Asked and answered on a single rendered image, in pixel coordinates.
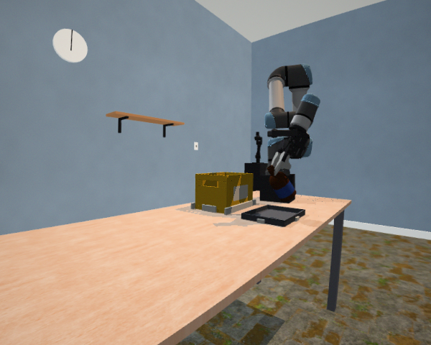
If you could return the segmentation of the brown glass bottle with blue label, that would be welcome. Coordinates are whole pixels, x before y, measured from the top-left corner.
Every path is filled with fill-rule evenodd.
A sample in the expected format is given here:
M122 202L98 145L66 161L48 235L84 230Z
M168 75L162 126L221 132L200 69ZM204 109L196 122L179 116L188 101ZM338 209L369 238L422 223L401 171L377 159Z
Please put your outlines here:
M269 178L270 185L274 189L280 201L287 202L292 200L297 193L296 190L283 172L278 172L276 176L274 176L274 169L275 167L273 165L270 165L267 168L271 175Z

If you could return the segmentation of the yellow divided crate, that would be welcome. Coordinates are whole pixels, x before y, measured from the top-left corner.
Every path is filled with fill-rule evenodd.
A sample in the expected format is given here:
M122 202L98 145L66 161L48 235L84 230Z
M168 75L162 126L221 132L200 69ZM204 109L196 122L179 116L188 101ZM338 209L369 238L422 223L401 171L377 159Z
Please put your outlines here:
M253 200L253 175L242 172L195 174L195 209L216 206L216 213Z

